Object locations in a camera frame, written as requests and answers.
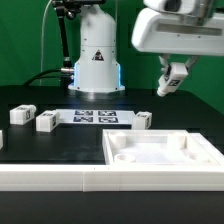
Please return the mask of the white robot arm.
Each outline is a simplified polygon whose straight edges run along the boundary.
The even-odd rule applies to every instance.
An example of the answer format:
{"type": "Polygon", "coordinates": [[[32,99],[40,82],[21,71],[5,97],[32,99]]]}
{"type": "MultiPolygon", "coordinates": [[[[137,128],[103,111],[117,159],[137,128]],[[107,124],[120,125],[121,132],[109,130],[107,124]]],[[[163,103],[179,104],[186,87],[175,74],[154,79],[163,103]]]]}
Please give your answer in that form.
{"type": "MultiPolygon", "coordinates": [[[[131,42],[157,53],[162,65],[157,94],[176,91],[201,55],[224,56],[224,12],[216,0],[143,0],[131,42]]],[[[97,5],[81,9],[81,52],[74,64],[73,92],[89,98],[125,89],[116,61],[116,23],[97,5]]]]}

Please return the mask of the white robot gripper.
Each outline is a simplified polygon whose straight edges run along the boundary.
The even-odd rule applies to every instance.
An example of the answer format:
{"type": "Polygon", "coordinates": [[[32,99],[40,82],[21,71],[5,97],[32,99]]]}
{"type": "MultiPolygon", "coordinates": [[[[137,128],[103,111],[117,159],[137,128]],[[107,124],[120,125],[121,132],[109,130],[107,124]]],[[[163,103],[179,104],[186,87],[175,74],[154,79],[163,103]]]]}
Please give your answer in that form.
{"type": "Polygon", "coordinates": [[[190,26],[179,15],[144,8],[136,19],[131,41],[140,52],[167,53],[159,56],[164,76],[170,75],[169,54],[194,55],[185,63],[190,72],[198,55],[224,56],[224,14],[215,13],[204,26],[190,26]]]}

